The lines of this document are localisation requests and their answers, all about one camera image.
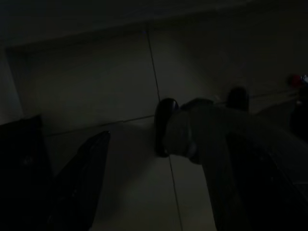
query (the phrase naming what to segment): white tile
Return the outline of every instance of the white tile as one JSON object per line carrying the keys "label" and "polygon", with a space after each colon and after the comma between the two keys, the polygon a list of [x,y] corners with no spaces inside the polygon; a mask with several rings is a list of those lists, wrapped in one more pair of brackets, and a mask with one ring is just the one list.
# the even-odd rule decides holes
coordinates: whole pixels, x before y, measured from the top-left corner
{"label": "white tile", "polygon": [[146,34],[118,36],[29,56],[25,108],[45,134],[153,115],[158,102]]}
{"label": "white tile", "polygon": [[180,231],[169,160],[156,157],[153,149],[153,121],[142,119],[46,139],[54,169],[59,171],[88,137],[111,132],[93,231]]}
{"label": "white tile", "polygon": [[201,165],[171,156],[172,171],[184,231],[215,231],[214,217]]}
{"label": "white tile", "polygon": [[289,90],[308,73],[308,29],[300,9],[217,17],[151,33],[160,95],[225,101],[234,86],[251,95]]}

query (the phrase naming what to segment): black boot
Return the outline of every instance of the black boot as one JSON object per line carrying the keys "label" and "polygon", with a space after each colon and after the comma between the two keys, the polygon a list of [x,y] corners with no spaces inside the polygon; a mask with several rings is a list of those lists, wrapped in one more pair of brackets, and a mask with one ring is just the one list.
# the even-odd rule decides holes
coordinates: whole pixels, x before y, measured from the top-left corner
{"label": "black boot", "polygon": [[226,107],[248,112],[249,96],[245,88],[233,88],[227,98]]}
{"label": "black boot", "polygon": [[168,157],[163,146],[163,138],[166,133],[168,120],[172,114],[179,109],[178,103],[171,98],[163,99],[159,102],[155,112],[155,150],[158,156]]}

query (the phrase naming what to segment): gray trousers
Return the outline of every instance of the gray trousers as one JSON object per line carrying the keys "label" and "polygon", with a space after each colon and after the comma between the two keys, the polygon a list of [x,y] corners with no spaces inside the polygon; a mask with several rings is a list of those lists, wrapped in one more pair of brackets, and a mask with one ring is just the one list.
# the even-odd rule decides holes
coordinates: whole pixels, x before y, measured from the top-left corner
{"label": "gray trousers", "polygon": [[[308,214],[308,146],[257,116],[207,104],[178,111],[164,146],[199,155],[217,230],[294,228]],[[290,201],[297,209],[284,209]]]}

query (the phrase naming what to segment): black object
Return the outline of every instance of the black object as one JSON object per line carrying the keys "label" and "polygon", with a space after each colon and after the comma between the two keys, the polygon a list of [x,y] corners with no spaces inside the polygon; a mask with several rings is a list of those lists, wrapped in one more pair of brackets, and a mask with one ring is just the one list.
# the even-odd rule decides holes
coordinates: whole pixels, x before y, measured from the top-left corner
{"label": "black object", "polygon": [[38,215],[40,230],[89,230],[103,184],[109,140],[109,131],[91,137],[59,173],[41,209],[44,214]]}
{"label": "black object", "polygon": [[110,134],[88,139],[53,178],[39,116],[0,126],[3,230],[87,231],[103,181]]}
{"label": "black object", "polygon": [[168,157],[163,146],[163,138],[166,133],[168,120],[172,114],[179,109],[176,100],[172,98],[163,99],[159,102],[155,112],[155,150],[158,156]]}
{"label": "black object", "polygon": [[[183,111],[189,111],[190,109],[197,107],[199,105],[202,106],[202,105],[213,105],[213,104],[214,102],[212,100],[196,98],[196,99],[189,101],[188,103],[183,104],[180,109]],[[196,147],[195,153],[192,155],[192,157],[189,158],[189,160],[194,164],[197,164],[197,165],[201,164],[197,147]]]}
{"label": "black object", "polygon": [[245,88],[233,88],[228,95],[226,107],[248,112],[249,95]]}
{"label": "black object", "polygon": [[278,167],[275,153],[233,132],[226,136],[226,143],[241,201],[230,203],[224,212],[226,217],[243,203],[254,230],[307,230],[308,204]]}
{"label": "black object", "polygon": [[302,87],[299,90],[299,99],[296,102],[294,111],[291,113],[290,128],[291,131],[308,142],[308,87]]}

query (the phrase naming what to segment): black leather boot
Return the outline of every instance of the black leather boot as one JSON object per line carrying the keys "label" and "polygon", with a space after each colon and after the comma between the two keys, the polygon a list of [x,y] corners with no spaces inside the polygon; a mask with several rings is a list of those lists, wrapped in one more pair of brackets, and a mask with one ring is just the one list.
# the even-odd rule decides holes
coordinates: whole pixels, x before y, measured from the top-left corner
{"label": "black leather boot", "polygon": [[168,157],[163,146],[163,138],[166,133],[168,120],[172,114],[179,109],[178,103],[171,98],[163,99],[159,102],[155,112],[155,150],[158,156]]}
{"label": "black leather boot", "polygon": [[249,95],[243,87],[233,88],[227,98],[226,107],[248,112]]}

